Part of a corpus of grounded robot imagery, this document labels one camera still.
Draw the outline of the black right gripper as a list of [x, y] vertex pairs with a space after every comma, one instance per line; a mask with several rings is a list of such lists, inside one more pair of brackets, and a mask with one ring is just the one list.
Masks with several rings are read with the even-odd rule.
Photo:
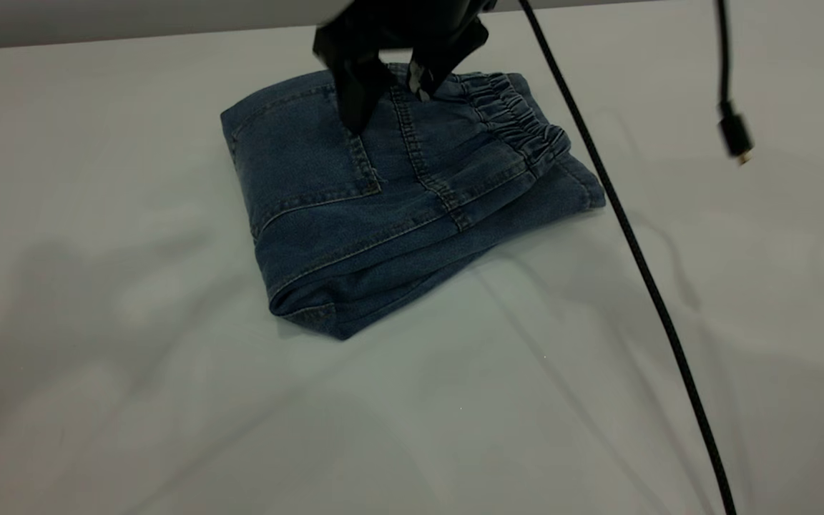
[[495, 1], [353, 1], [318, 26], [314, 55], [331, 67], [341, 123], [360, 136], [393, 86], [381, 50], [412, 50], [408, 88], [428, 102], [489, 38], [480, 15]]

